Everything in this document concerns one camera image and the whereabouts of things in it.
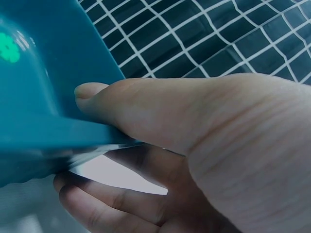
skin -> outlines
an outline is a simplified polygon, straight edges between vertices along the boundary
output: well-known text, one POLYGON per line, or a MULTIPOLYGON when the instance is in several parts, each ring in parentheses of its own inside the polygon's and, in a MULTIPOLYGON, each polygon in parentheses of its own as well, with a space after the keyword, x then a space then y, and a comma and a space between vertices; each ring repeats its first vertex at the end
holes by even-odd
POLYGON ((106 156, 168 189, 56 176, 61 203, 91 232, 311 232, 311 87, 237 74, 87 83, 76 97, 84 113, 147 143, 106 156))

white grout line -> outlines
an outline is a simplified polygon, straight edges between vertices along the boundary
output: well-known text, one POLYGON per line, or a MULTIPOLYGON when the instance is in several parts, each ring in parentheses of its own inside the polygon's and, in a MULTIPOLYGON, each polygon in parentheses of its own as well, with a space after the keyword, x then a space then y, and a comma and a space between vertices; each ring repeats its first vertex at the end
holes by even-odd
MULTIPOLYGON (((299 57, 301 54, 303 54, 306 50, 308 50, 311 47, 311 43, 307 45, 306 48, 303 48, 301 51, 299 51, 295 56, 293 56, 291 59, 288 61, 291 63, 294 61, 297 57, 299 57)), ((283 68, 285 68, 284 64, 281 65, 279 68, 277 68, 271 75, 276 75, 278 72, 280 72, 283 68)))
MULTIPOLYGON (((256 9, 258 9, 259 7, 261 7, 261 6, 263 6, 263 5, 264 5, 264 4, 261 3, 261 4, 259 4, 258 6, 252 8, 252 9, 250 9, 250 10, 248 10, 248 11, 246 11, 246 13, 248 14, 248 13, 250 13, 250 12, 253 12, 253 11, 255 11, 256 9)), ((213 7, 214 7, 214 6, 209 7, 209 8, 207 8, 205 11, 207 12, 207 11, 210 10, 210 9, 214 9, 213 7)), ((198 18, 198 17, 201 16, 201 15, 203 15, 203 12, 198 13, 197 15, 195 15, 195 16, 193 16, 193 17, 198 18)), ((228 23, 226 23, 225 25, 221 26, 221 27, 218 29, 218 31, 221 32, 222 30, 224 30, 225 28, 227 28, 228 26, 230 26, 231 24, 233 24, 234 22, 236 22, 237 20, 239 20, 239 19, 241 19, 241 18, 242 18, 242 16, 238 16, 238 17, 236 17, 236 18, 230 20, 228 23)), ((180 29, 181 27, 183 27, 184 25, 190 23, 190 22, 192 21, 192 19, 191 19, 191 20, 190 20, 190 19, 191 19, 191 18, 189 18, 188 20, 184 21, 184 22, 181 23, 180 25, 177 25, 175 28, 173 28, 173 30, 176 31, 176 30, 180 29)), ((154 45, 156 42, 162 40, 164 37, 166 37, 166 36, 168 36, 168 35, 170 35, 170 33, 166 33, 166 34, 160 36, 158 39, 156 39, 155 41, 153 41, 152 43, 150 43, 150 44, 147 45, 146 47, 142 48, 139 52, 144 52, 145 50, 147 50, 148 48, 150 48, 152 45, 154 45)), ((201 40, 199 40, 199 41, 197 41, 196 43, 192 44, 191 46, 187 47, 187 48, 186 48, 187 51, 189 51, 189 50, 191 50, 191 49, 197 47, 198 45, 202 44, 204 41, 206 41, 206 40, 212 38, 212 37, 215 36, 215 35, 216 35, 216 31, 212 32, 211 34, 207 35, 206 37, 202 38, 201 40)), ((168 64, 168 62, 171 62, 171 61, 173 61, 173 58, 171 58, 171 59, 169 59, 168 61, 164 62, 163 64, 161 64, 160 66, 158 66, 157 68, 155 68, 155 70, 159 70, 160 68, 164 67, 165 65, 168 64)))
POLYGON ((143 59, 143 57, 141 56, 141 54, 138 53, 136 47, 134 46, 134 44, 132 43, 132 41, 128 38, 128 36, 126 35, 126 33, 123 31, 123 29, 121 28, 121 26, 118 24, 118 22, 116 21, 116 19, 111 15, 111 13, 108 11, 108 9, 104 6, 104 4, 102 3, 101 0, 97 0, 98 4, 102 7, 102 9, 106 12, 106 14, 108 15, 108 17, 111 19, 111 21, 116 25, 116 27, 118 28, 118 30, 120 31, 120 33, 123 35, 124 38, 126 38, 126 41, 128 42, 128 44, 130 45, 130 47, 132 48, 132 50, 134 51, 134 53, 136 54, 136 56, 140 59, 140 61, 142 62, 142 64, 146 67, 148 72, 151 72, 148 64, 146 63, 146 61, 143 59))
POLYGON ((98 2, 96 2, 96 3, 94 3, 94 4, 92 4, 90 7, 88 7, 86 10, 85 10, 85 12, 89 12, 90 10, 92 10, 95 6, 97 6, 98 5, 98 2))
MULTIPOLYGON (((284 35, 281 36, 279 39, 277 39, 274 43, 275 43, 275 44, 280 43, 281 41, 285 40, 285 39, 286 39, 287 37, 289 37, 290 35, 293 35, 294 32, 298 31, 299 29, 303 28, 304 26, 306 26, 306 25, 309 24, 309 23, 311 23, 311 19, 309 19, 308 21, 306 21, 306 22, 304 22, 303 24, 299 25, 298 27, 296 27, 296 28, 293 29, 292 31, 290 31, 290 32, 288 32, 288 33, 286 33, 286 34, 284 34, 284 35)), ((260 51, 254 53, 252 56, 248 57, 246 60, 247 60, 247 61, 251 61, 251 60, 253 60, 254 58, 256 58, 256 57, 260 56, 261 54, 263 54, 264 52, 266 52, 267 50, 269 50, 270 48, 272 48, 272 45, 271 45, 271 44, 268 45, 268 46, 266 46, 266 47, 264 47, 264 48, 261 49, 260 51)), ((242 65, 245 65, 245 61, 242 61, 242 62, 240 62, 239 64, 236 64, 234 67, 231 68, 231 71, 230 71, 230 72, 234 71, 235 69, 237 69, 238 67, 240 67, 240 66, 242 66, 242 65)))
MULTIPOLYGON (((277 14, 279 14, 279 15, 282 14, 280 11, 278 11, 278 10, 275 9, 273 6, 271 6, 271 4, 270 4, 268 1, 264 1, 264 3, 265 3, 271 10, 273 10, 274 12, 276 12, 277 14)), ((273 41, 271 40, 271 38, 268 36, 268 34, 266 33, 266 31, 263 29, 263 27, 260 27, 260 30, 261 30, 261 32, 263 33, 263 35, 266 37, 266 39, 269 41, 269 43, 272 45, 272 47, 278 52, 278 54, 280 54, 280 55, 283 57, 287 69, 289 70, 289 72, 290 72, 290 74, 291 74, 293 80, 297 83, 297 82, 298 82, 298 79, 297 79, 295 73, 293 72, 291 65, 290 65, 289 62, 288 62, 287 56, 276 46, 275 42, 273 42, 273 41)))
MULTIPOLYGON (((152 4, 150 4, 150 5, 155 5, 155 4, 157 4, 157 3, 159 3, 161 0, 157 0, 157 1, 154 1, 152 4)), ((139 11, 137 11, 135 14, 132 14, 129 18, 127 18, 126 20, 124 20, 123 22, 121 22, 121 23, 119 23, 119 25, 120 26, 123 26, 124 24, 126 24, 127 22, 129 22, 130 20, 132 20, 132 19, 134 19, 136 16, 138 16, 138 15, 140 15, 141 13, 143 13, 144 11, 146 11, 147 10, 147 8, 143 8, 143 9, 141 9, 141 10, 139 10, 139 11)), ((105 37, 107 37, 108 35, 110 35, 111 33, 113 33, 115 30, 117 29, 117 27, 114 27, 113 29, 111 29, 110 31, 108 31, 105 35, 103 35, 102 36, 102 39, 104 39, 105 37)))
MULTIPOLYGON (((273 6, 271 6, 269 3, 267 3, 267 5, 268 5, 272 10, 274 10, 275 12, 277 12, 277 13, 279 13, 279 14, 282 15, 282 18, 284 19, 284 21, 285 21, 285 23, 287 24, 287 26, 288 26, 288 27, 291 29, 291 31, 293 31, 294 34, 304 43, 304 46, 307 47, 307 46, 308 46, 307 41, 306 41, 302 36, 300 36, 300 35, 297 33, 297 31, 294 30, 294 28, 293 28, 292 25, 289 23, 289 21, 288 21, 288 19, 286 18, 286 16, 285 16, 283 13, 281 13, 280 11, 278 11, 277 9, 275 9, 273 6)), ((309 19, 307 18, 307 16, 304 14, 304 12, 301 10, 300 5, 298 5, 298 8, 300 9, 301 14, 304 16, 304 18, 305 18, 306 20, 309 20, 309 19)), ((311 58, 311 52, 310 52, 310 50, 307 50, 307 53, 308 53, 309 57, 311 58)))
MULTIPOLYGON (((164 11, 160 12, 160 15, 164 14, 165 12, 169 11, 170 9, 174 8, 175 6, 179 5, 180 3, 182 3, 182 1, 178 1, 175 4, 173 4, 172 6, 166 8, 164 11)), ((147 24, 151 23, 153 20, 156 19, 156 16, 152 17, 150 20, 144 22, 143 24, 141 24, 138 28, 136 28, 135 30, 133 30, 131 33, 129 33, 128 37, 131 37, 133 34, 135 34, 136 32, 138 32, 140 29, 142 29, 144 26, 146 26, 147 24)), ((102 38, 104 39, 106 36, 108 36, 109 32, 107 32, 105 35, 102 36, 102 38)), ((119 44, 121 44, 125 39, 121 39, 118 43, 116 43, 113 47, 111 47, 109 50, 112 51, 116 46, 118 46, 119 44)))
POLYGON ((305 83, 306 80, 308 80, 311 77, 311 72, 309 74, 307 74, 302 80, 300 80, 300 84, 305 83))
MULTIPOLYGON (((203 15, 205 12, 207 12, 207 11, 209 11, 209 10, 211 10, 211 9, 214 9, 214 8, 216 8, 216 7, 218 7, 218 6, 222 5, 222 4, 225 4, 225 3, 229 2, 229 1, 230 1, 230 0, 221 1, 221 2, 219 2, 219 3, 215 4, 215 5, 213 5, 212 7, 208 8, 208 9, 205 9, 204 12, 200 12, 200 13, 198 13, 197 15, 195 15, 195 16, 193 16, 193 17, 187 19, 184 23, 182 23, 182 24, 176 26, 176 27, 173 28, 172 30, 175 30, 175 31, 178 30, 178 29, 181 28, 182 26, 186 25, 187 23, 191 22, 192 20, 195 20, 195 19, 198 18, 199 16, 203 15)), ((298 5, 298 7, 300 7, 301 4, 303 4, 303 3, 307 2, 307 1, 308 1, 308 0, 303 0, 303 1, 299 2, 299 3, 297 3, 296 5, 298 5)), ((292 8, 295 8, 295 7, 296 7, 296 6, 289 7, 289 8, 288 8, 286 11, 284 11, 284 12, 287 12, 287 11, 289 11, 289 10, 291 10, 292 8)), ((254 11, 255 8, 252 8, 252 9, 246 11, 244 14, 248 14, 248 13, 254 11)), ((272 20, 275 19, 276 17, 278 17, 278 16, 272 17, 272 18, 269 19, 266 23, 272 21, 272 20)), ((223 27, 221 27, 221 28, 219 29, 219 32, 222 31, 223 29, 225 29, 227 26, 229 26, 229 25, 231 25, 232 23, 234 23, 235 21, 239 20, 240 18, 242 18, 242 16, 233 19, 231 22, 229 22, 229 23, 227 23, 226 25, 224 25, 223 27)), ((298 27, 294 30, 294 32, 296 32, 297 30, 299 30, 299 29, 302 28, 303 26, 307 25, 307 23, 309 23, 309 22, 310 22, 310 20, 308 20, 308 21, 305 22, 304 24, 301 24, 300 26, 298 26, 298 27)), ((283 39, 287 38, 287 37, 288 37, 289 35, 291 35, 291 34, 292 34, 292 33, 289 32, 289 33, 283 35, 281 38, 279 38, 277 41, 275 41, 275 44, 279 43, 280 41, 282 41, 283 39)), ((164 37, 166 37, 166 36, 168 36, 168 35, 170 35, 170 33, 166 33, 166 34, 162 35, 161 37, 158 38, 159 40, 156 40, 156 42, 160 41, 161 39, 163 39, 164 37)), ((212 34, 210 34, 210 35, 206 36, 205 38, 201 39, 199 42, 196 42, 194 45, 188 47, 186 50, 189 51, 190 49, 193 49, 194 47, 198 46, 199 44, 203 43, 204 41, 206 41, 207 39, 211 38, 211 37, 214 36, 214 35, 216 35, 215 32, 213 32, 212 34)), ((143 52, 143 51, 147 50, 149 47, 151 47, 151 46, 154 45, 155 43, 152 43, 150 46, 147 45, 146 47, 142 48, 142 49, 141 49, 140 51, 138 51, 138 52, 143 52)), ((267 51, 267 50, 270 49, 271 47, 272 47, 272 45, 269 45, 269 46, 265 47, 264 49, 262 49, 261 51, 257 52, 256 54, 252 55, 251 57, 249 57, 249 58, 246 59, 246 60, 247 60, 247 61, 250 61, 250 60, 254 59, 255 57, 261 55, 262 53, 264 53, 265 51, 267 51)), ((181 56, 181 55, 183 55, 183 54, 184 54, 183 52, 177 54, 177 55, 174 57, 174 59, 178 58, 179 56, 181 56)), ((132 59, 135 58, 135 57, 137 57, 136 54, 132 55, 130 58, 128 58, 128 59, 126 60, 126 62, 129 62, 130 60, 132 60, 132 59)), ((238 68, 239 66, 244 65, 244 64, 245 64, 244 62, 240 62, 239 64, 237 64, 237 65, 234 66, 234 67, 238 68)))
MULTIPOLYGON (((196 6, 202 11, 204 10, 203 7, 196 1, 194 0, 193 1, 194 4, 196 4, 196 6)), ((211 18, 209 17, 209 15, 205 12, 204 13, 206 19, 208 20, 209 22, 209 25, 211 26, 211 28, 216 32, 216 34, 218 35, 218 37, 224 41, 226 44, 232 46, 234 48, 234 50, 236 51, 236 53, 243 59, 245 60, 245 57, 244 55, 240 52, 240 50, 238 49, 238 47, 234 44, 234 43, 231 43, 229 42, 228 40, 226 40, 221 34, 220 32, 217 30, 217 28, 215 27, 215 25, 213 24, 211 18)), ((250 68, 250 70, 254 73, 256 73, 256 71, 254 70, 254 68, 249 64, 249 63, 246 63, 246 65, 250 68)))
POLYGON ((206 70, 191 57, 189 52, 186 50, 184 43, 181 41, 181 39, 176 34, 176 32, 172 29, 171 25, 162 17, 162 15, 160 15, 158 12, 156 12, 154 9, 152 9, 145 0, 140 0, 140 1, 148 8, 148 10, 150 10, 157 18, 159 18, 161 20, 161 22, 167 27, 167 29, 173 35, 175 40, 178 42, 182 51, 185 53, 185 55, 188 57, 188 59, 194 64, 194 66, 198 67, 206 77, 209 77, 206 70))
MULTIPOLYGON (((223 5, 223 4, 225 4, 226 2, 229 2, 229 1, 230 1, 230 0, 224 0, 224 1, 222 1, 222 2, 219 2, 219 3, 215 4, 215 5, 213 5, 213 6, 209 7, 209 8, 207 8, 205 11, 210 11, 210 10, 212 10, 212 9, 214 9, 214 8, 217 8, 218 6, 221 6, 221 5, 223 5)), ((188 19, 185 20, 184 22, 182 22, 182 23, 180 23, 179 25, 177 25, 176 27, 174 27, 173 30, 174 30, 174 31, 177 31, 178 29, 182 28, 182 27, 185 26, 186 24, 190 23, 191 21, 197 19, 198 17, 200 17, 200 16, 202 16, 202 15, 203 15, 203 12, 200 12, 200 13, 198 13, 198 14, 196 14, 196 15, 190 17, 190 18, 188 18, 188 19)), ((160 40, 164 39, 164 38, 165 38, 166 36, 168 36, 168 35, 170 35, 170 33, 165 33, 165 34, 163 34, 162 36, 158 37, 156 40, 154 40, 153 42, 151 42, 150 44, 148 44, 147 46, 145 46, 144 48, 142 48, 139 52, 144 52, 144 51, 146 51, 148 48, 150 48, 151 46, 153 46, 154 44, 156 44, 156 43, 159 42, 160 40)))

teal plastic container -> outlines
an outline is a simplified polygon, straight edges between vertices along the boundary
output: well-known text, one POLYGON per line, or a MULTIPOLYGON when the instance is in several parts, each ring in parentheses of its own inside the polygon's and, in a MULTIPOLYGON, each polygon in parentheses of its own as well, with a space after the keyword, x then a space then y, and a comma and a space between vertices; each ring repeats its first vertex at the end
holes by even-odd
POLYGON ((0 0, 0 186, 137 142, 91 122, 74 89, 124 78, 76 0, 0 0))

knuckle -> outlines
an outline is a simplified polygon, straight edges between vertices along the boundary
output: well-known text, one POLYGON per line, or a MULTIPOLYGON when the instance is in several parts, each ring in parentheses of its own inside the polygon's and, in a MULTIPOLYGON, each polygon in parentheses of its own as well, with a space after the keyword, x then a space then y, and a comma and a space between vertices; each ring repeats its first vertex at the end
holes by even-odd
POLYGON ((185 162, 183 159, 175 169, 172 169, 167 174, 167 182, 173 185, 179 185, 183 172, 185 171, 185 162))
POLYGON ((102 212, 100 212, 97 208, 94 208, 94 210, 88 217, 87 228, 90 230, 96 229, 97 226, 100 224, 102 215, 103 215, 102 212))
POLYGON ((166 199, 163 199, 163 201, 159 201, 157 208, 156 208, 156 225, 162 226, 165 222, 165 213, 166 213, 167 203, 166 199))
POLYGON ((115 198, 113 198, 112 208, 115 208, 118 210, 123 208, 124 203, 126 201, 127 192, 128 192, 127 190, 124 190, 121 193, 119 193, 118 195, 116 195, 115 198))

